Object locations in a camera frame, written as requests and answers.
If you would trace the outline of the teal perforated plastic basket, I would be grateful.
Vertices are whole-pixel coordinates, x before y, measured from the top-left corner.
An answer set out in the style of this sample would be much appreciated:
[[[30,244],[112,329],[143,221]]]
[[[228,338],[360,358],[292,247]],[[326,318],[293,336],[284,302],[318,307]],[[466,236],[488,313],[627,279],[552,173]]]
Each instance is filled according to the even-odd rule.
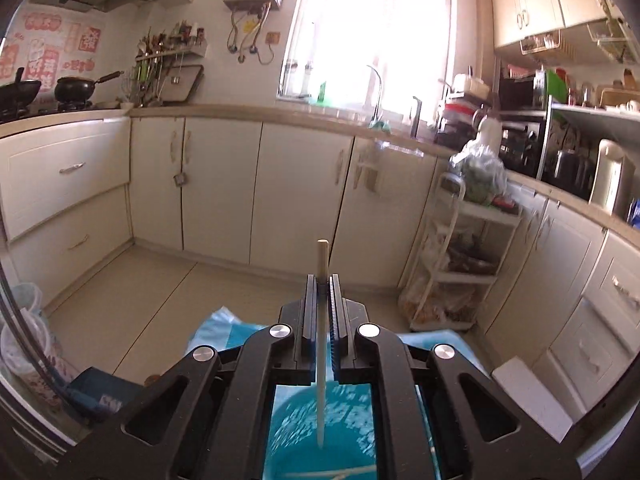
[[[317,387],[279,386],[274,398],[265,479],[288,472],[376,466],[371,387],[326,384],[323,448],[317,443]],[[378,472],[347,479],[376,479]]]

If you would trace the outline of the cream kitchen cabinets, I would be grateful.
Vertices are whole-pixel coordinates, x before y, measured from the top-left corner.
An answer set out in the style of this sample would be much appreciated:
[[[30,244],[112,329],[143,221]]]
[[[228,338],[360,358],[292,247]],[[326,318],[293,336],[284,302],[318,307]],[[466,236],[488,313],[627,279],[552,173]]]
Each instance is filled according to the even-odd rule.
[[[398,306],[446,162],[390,142],[195,117],[101,118],[1,142],[1,266],[62,376],[142,382],[226,307],[268,324],[316,265]],[[499,374],[585,413],[639,354],[639,248],[524,186],[497,283],[466,333]]]

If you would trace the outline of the kitchen window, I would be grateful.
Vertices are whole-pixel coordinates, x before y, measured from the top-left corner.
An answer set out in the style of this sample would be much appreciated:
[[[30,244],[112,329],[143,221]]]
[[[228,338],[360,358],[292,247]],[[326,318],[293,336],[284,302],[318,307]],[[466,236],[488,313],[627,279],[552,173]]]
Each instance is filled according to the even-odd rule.
[[[297,0],[282,98],[427,122],[449,65],[452,0]]]

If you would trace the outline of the blue white checkered tablecloth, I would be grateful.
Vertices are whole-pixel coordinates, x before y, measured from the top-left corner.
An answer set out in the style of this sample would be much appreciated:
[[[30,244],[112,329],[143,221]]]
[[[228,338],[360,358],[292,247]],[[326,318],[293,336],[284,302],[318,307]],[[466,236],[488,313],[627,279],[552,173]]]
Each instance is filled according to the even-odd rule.
[[[254,333],[264,328],[263,325],[243,322],[226,307],[214,311],[191,336],[186,345],[188,354],[201,346],[209,346],[215,350],[226,350],[239,347]],[[480,364],[471,347],[452,330],[434,330],[434,332],[398,334],[398,337],[409,346],[432,350],[439,344],[448,344],[461,353],[478,370],[488,375],[487,370]]]

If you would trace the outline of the chopstick lying in basket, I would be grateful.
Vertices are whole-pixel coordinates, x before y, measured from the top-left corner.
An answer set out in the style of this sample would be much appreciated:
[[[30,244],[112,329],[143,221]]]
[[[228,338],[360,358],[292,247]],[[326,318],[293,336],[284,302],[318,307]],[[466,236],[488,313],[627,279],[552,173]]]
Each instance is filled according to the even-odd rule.
[[[360,466],[343,469],[330,469],[322,471],[307,471],[307,472],[288,472],[285,475],[287,479],[333,479],[342,480],[348,477],[361,476],[362,474],[372,474],[377,472],[378,468],[375,465]]]

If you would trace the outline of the white storage shelf rack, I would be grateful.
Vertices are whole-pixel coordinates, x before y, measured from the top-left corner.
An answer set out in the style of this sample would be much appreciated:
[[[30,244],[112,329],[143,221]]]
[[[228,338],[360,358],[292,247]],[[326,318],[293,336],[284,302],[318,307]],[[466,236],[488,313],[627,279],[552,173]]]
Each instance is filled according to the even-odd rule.
[[[483,205],[468,200],[462,177],[438,177],[416,261],[398,306],[409,330],[466,332],[501,273],[523,208],[510,196]]]

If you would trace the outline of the green filled plastic bag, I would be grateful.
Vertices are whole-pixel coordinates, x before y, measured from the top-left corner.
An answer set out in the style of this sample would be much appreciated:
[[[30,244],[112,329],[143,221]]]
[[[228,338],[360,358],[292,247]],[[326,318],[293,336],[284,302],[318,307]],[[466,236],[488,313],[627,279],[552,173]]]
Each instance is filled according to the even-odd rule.
[[[465,183],[464,199],[488,206],[506,192],[506,168],[502,160],[480,141],[469,141],[458,154],[449,159],[453,174]]]

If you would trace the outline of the white electric kettle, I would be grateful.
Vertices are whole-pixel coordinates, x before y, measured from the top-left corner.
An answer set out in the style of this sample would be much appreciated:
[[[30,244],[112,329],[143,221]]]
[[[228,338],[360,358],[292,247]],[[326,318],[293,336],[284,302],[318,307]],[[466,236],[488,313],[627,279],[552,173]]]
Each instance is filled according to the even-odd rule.
[[[602,139],[589,203],[608,214],[626,218],[636,166],[617,143]]]

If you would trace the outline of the black frying pan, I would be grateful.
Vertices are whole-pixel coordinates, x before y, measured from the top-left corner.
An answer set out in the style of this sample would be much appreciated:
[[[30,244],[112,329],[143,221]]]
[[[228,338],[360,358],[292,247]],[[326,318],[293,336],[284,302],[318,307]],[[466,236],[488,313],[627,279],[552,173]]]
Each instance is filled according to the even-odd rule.
[[[123,73],[122,70],[116,70],[116,72],[98,79],[71,76],[58,78],[54,88],[54,97],[59,103],[85,103],[90,100],[98,84],[117,79]]]

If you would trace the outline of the black wok on stove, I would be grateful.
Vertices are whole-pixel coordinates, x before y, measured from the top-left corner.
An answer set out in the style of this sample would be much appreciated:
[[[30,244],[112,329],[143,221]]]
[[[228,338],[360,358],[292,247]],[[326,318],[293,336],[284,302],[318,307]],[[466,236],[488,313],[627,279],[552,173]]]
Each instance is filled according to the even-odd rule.
[[[24,67],[19,67],[15,79],[0,87],[0,110],[22,110],[36,98],[41,88],[40,80],[24,80]]]

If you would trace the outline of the utensil wall rack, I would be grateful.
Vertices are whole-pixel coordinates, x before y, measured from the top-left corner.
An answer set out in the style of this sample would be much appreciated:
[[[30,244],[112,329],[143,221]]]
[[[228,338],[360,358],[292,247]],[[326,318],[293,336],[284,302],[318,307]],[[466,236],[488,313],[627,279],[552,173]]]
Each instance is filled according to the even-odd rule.
[[[205,30],[181,21],[171,32],[152,35],[139,42],[134,60],[131,99],[137,107],[168,106],[189,102],[204,77],[208,44]]]

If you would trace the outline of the upper wall cabinet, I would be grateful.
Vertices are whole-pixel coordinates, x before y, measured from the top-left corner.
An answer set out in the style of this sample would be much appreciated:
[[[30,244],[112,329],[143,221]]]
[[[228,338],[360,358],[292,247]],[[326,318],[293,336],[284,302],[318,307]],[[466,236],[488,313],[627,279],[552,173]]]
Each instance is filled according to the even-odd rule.
[[[492,0],[494,44],[510,46],[528,36],[571,28],[612,14],[608,0]]]

